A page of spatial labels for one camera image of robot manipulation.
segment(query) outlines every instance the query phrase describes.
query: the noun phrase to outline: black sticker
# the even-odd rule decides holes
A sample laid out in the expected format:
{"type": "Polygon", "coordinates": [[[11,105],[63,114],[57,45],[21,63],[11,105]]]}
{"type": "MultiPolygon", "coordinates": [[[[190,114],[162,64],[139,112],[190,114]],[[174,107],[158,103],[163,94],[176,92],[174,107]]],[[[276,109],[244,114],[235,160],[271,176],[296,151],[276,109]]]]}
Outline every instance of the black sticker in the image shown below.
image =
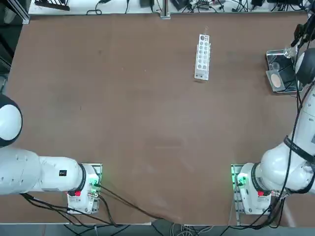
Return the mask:
{"type": "Polygon", "coordinates": [[[67,170],[60,170],[59,176],[67,176],[67,170]]]}

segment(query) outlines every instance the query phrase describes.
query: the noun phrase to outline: black cable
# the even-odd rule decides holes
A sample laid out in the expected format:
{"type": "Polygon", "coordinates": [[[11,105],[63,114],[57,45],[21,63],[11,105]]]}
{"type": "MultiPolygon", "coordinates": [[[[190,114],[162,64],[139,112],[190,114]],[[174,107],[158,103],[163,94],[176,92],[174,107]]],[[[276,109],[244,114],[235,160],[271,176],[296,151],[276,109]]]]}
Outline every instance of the black cable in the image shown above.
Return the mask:
{"type": "Polygon", "coordinates": [[[123,229],[117,231],[116,233],[113,233],[111,236],[115,236],[117,234],[119,234],[120,232],[124,231],[125,229],[127,229],[128,227],[130,227],[131,225],[127,225],[126,227],[124,227],[123,229]]]}
{"type": "Polygon", "coordinates": [[[104,199],[101,195],[99,195],[98,197],[99,197],[99,198],[101,199],[101,201],[105,204],[105,207],[106,207],[106,210],[107,210],[107,214],[108,214],[108,218],[109,218],[110,223],[112,223],[115,227],[121,227],[121,226],[117,225],[117,224],[115,223],[115,221],[113,220],[113,217],[112,217],[112,215],[111,215],[111,213],[110,213],[108,204],[107,204],[107,202],[105,201],[105,199],[104,199]]]}
{"type": "Polygon", "coordinates": [[[279,4],[279,0],[277,0],[277,3],[276,3],[276,5],[275,5],[275,7],[274,7],[274,8],[272,8],[270,11],[275,10],[275,9],[276,9],[276,7],[278,6],[278,4],[279,4]]]}
{"type": "Polygon", "coordinates": [[[229,228],[230,228],[230,226],[227,226],[227,227],[225,228],[225,230],[223,230],[223,232],[220,234],[220,236],[222,236],[229,228]]]}
{"type": "Polygon", "coordinates": [[[160,4],[159,4],[159,1],[157,0],[157,5],[158,5],[158,7],[159,7],[159,10],[160,11],[162,11],[162,8],[161,8],[161,6],[160,6],[160,4]]]}
{"type": "Polygon", "coordinates": [[[125,11],[125,14],[127,14],[127,11],[128,11],[128,7],[129,7],[129,0],[127,0],[127,7],[126,7],[126,11],[125,11]]]}
{"type": "MultiPolygon", "coordinates": [[[[209,9],[214,9],[214,7],[209,6],[209,9]]],[[[214,11],[217,13],[217,10],[214,9],[214,11]]]]}
{"type": "Polygon", "coordinates": [[[35,206],[35,207],[43,208],[43,209],[47,209],[47,210],[52,210],[52,211],[55,211],[55,212],[59,213],[63,218],[65,218],[67,221],[69,221],[69,222],[70,222],[71,224],[73,224],[73,225],[76,225],[76,224],[75,224],[73,221],[71,221],[68,217],[62,215],[61,212],[64,213],[64,214],[67,214],[67,215],[72,216],[73,218],[75,218],[75,219],[80,223],[80,225],[82,225],[82,226],[84,226],[84,227],[86,227],[86,228],[92,228],[92,227],[93,227],[93,226],[88,226],[88,225],[83,224],[75,215],[70,214],[70,213],[68,213],[68,212],[66,212],[66,211],[64,211],[64,210],[58,210],[58,209],[55,209],[55,208],[53,208],[53,207],[41,206],[41,205],[38,205],[38,204],[33,203],[31,200],[29,200],[29,199],[26,198],[26,197],[24,197],[24,198],[25,198],[26,201],[28,201],[30,204],[32,204],[32,205],[35,206]]]}
{"type": "Polygon", "coordinates": [[[241,1],[236,1],[236,0],[231,0],[231,1],[234,1],[234,2],[236,2],[236,3],[239,3],[239,4],[242,6],[242,8],[244,9],[244,11],[246,11],[246,8],[245,8],[245,6],[244,6],[243,4],[241,4],[241,1]]]}
{"type": "Polygon", "coordinates": [[[66,211],[69,211],[69,210],[75,211],[75,212],[78,212],[78,213],[80,213],[80,214],[82,214],[82,215],[84,215],[84,216],[87,216],[87,217],[91,218],[91,219],[98,220],[98,221],[100,221],[100,222],[102,222],[102,223],[105,223],[105,224],[110,225],[109,222],[104,221],[104,220],[102,220],[102,219],[100,219],[100,218],[98,218],[98,217],[94,217],[94,216],[91,216],[91,215],[89,215],[89,214],[86,214],[86,213],[84,213],[84,212],[82,212],[82,211],[79,211],[79,210],[76,210],[76,209],[73,209],[73,208],[69,208],[69,207],[65,207],[65,206],[53,205],[53,204],[50,204],[50,203],[47,203],[47,202],[38,200],[38,199],[34,198],[32,195],[27,194],[27,193],[26,193],[26,194],[21,194],[21,195],[22,195],[24,198],[28,198],[28,199],[31,200],[31,201],[34,201],[34,202],[37,202],[37,203],[46,205],[46,206],[48,206],[48,207],[65,209],[66,211]]]}
{"type": "MultiPolygon", "coordinates": [[[[100,226],[97,226],[96,228],[98,229],[98,228],[103,228],[103,227],[107,227],[107,226],[111,226],[111,225],[100,225],[100,226]]],[[[90,228],[90,229],[87,229],[87,230],[84,230],[84,231],[80,232],[80,233],[78,234],[78,236],[81,236],[82,234],[84,234],[84,233],[86,233],[86,232],[88,232],[88,231],[91,231],[91,230],[93,230],[93,229],[94,229],[94,226],[93,226],[93,228],[90,228]]]]}
{"type": "Polygon", "coordinates": [[[158,232],[159,235],[164,236],[157,228],[156,226],[153,224],[153,222],[151,223],[153,229],[155,229],[156,232],[158,232]]]}
{"type": "Polygon", "coordinates": [[[225,10],[224,10],[224,6],[222,5],[222,3],[221,3],[221,1],[220,1],[220,0],[218,0],[218,3],[220,4],[221,9],[223,10],[223,12],[225,12],[225,10]]]}
{"type": "Polygon", "coordinates": [[[108,188],[105,188],[104,186],[102,186],[102,185],[100,185],[100,184],[94,184],[94,186],[100,187],[100,188],[106,190],[107,192],[111,193],[111,194],[114,195],[115,197],[119,198],[121,201],[123,201],[123,202],[125,202],[126,204],[128,204],[130,207],[133,207],[133,208],[137,209],[138,211],[142,212],[143,214],[145,214],[145,215],[147,215],[147,216],[149,216],[149,217],[152,217],[152,218],[155,218],[155,219],[163,219],[163,218],[161,218],[161,217],[158,217],[158,216],[155,216],[155,215],[152,215],[152,214],[146,212],[145,210],[143,210],[143,209],[137,207],[136,205],[132,204],[131,202],[129,202],[129,201],[123,199],[121,196],[117,195],[117,194],[114,193],[113,191],[109,190],[108,188]]]}
{"type": "Polygon", "coordinates": [[[72,230],[72,229],[70,229],[67,225],[63,225],[63,226],[65,226],[68,230],[70,230],[71,232],[73,232],[75,235],[79,235],[77,232],[75,232],[74,230],[72,230]]]}
{"type": "Polygon", "coordinates": [[[95,5],[95,10],[88,10],[87,11],[87,15],[90,13],[90,12],[95,12],[96,15],[101,15],[102,14],[102,11],[100,9],[97,9],[97,6],[102,3],[103,0],[100,0],[98,1],[98,3],[95,5]]]}
{"type": "Polygon", "coordinates": [[[276,226],[271,226],[271,225],[269,225],[270,228],[276,229],[276,228],[279,227],[279,225],[280,225],[280,223],[281,223],[283,211],[284,211],[284,204],[285,204],[285,199],[283,199],[282,205],[281,205],[281,207],[280,207],[281,212],[280,212],[280,218],[279,218],[279,221],[278,221],[277,225],[276,225],[276,226]]]}

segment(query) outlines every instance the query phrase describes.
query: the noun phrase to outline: metal mount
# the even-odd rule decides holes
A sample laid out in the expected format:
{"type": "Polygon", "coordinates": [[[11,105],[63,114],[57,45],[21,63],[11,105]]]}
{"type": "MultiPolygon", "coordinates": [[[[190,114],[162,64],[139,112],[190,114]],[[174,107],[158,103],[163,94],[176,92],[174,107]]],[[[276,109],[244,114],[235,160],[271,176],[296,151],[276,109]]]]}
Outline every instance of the metal mount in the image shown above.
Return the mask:
{"type": "Polygon", "coordinates": [[[11,5],[14,12],[22,18],[22,24],[27,25],[30,23],[30,15],[27,11],[22,7],[18,0],[7,0],[7,2],[11,5]]]}
{"type": "MultiPolygon", "coordinates": [[[[97,213],[99,209],[99,191],[100,189],[94,186],[95,183],[100,184],[102,178],[101,163],[82,163],[86,170],[86,180],[84,187],[80,193],[72,194],[68,192],[67,201],[68,207],[85,212],[86,214],[97,213]]],[[[71,214],[78,214],[77,211],[68,211],[71,214]]]]}
{"type": "Polygon", "coordinates": [[[231,164],[232,184],[233,184],[233,194],[234,194],[234,204],[235,204],[237,226],[241,225],[240,213],[244,213],[242,197],[240,194],[239,187],[237,185],[237,176],[241,172],[242,167],[243,167],[243,164],[231,164]]]}

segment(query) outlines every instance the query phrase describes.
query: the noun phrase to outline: floor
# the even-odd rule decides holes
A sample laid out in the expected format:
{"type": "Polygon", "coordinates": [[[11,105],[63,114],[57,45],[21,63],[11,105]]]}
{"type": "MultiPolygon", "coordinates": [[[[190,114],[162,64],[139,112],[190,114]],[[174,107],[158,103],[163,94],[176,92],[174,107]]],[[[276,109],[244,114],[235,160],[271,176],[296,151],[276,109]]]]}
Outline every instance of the floor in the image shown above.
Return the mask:
{"type": "MultiPolygon", "coordinates": [[[[154,222],[156,228],[164,235],[169,235],[169,230],[171,223],[164,220],[159,220],[154,222]]],[[[73,230],[77,233],[84,231],[81,227],[72,226],[73,230]]],[[[220,233],[226,228],[226,226],[215,226],[209,232],[201,233],[201,236],[219,236],[220,233]]],[[[114,227],[103,227],[97,230],[91,230],[83,234],[83,236],[111,236],[120,229],[114,227]]],[[[1,236],[22,236],[22,235],[32,235],[32,236],[74,236],[75,234],[65,228],[63,225],[0,225],[1,236]]],[[[176,225],[174,228],[174,236],[179,235],[180,226],[176,225]]],[[[310,236],[315,234],[315,228],[281,228],[271,229],[264,228],[259,231],[255,230],[233,230],[229,229],[225,232],[224,236],[310,236]]],[[[158,236],[152,226],[140,226],[132,225],[128,229],[119,233],[120,236],[158,236]]],[[[195,236],[192,234],[180,234],[181,236],[195,236]]]]}

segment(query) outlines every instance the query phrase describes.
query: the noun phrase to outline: white cylinder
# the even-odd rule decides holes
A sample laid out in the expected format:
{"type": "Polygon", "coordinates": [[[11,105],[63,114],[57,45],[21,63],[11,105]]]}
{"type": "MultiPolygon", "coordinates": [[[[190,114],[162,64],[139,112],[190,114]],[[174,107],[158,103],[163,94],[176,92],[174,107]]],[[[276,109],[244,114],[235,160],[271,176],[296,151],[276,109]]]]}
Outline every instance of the white cylinder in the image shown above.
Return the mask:
{"type": "Polygon", "coordinates": [[[34,152],[0,148],[0,195],[28,192],[39,178],[40,161],[34,152]]]}

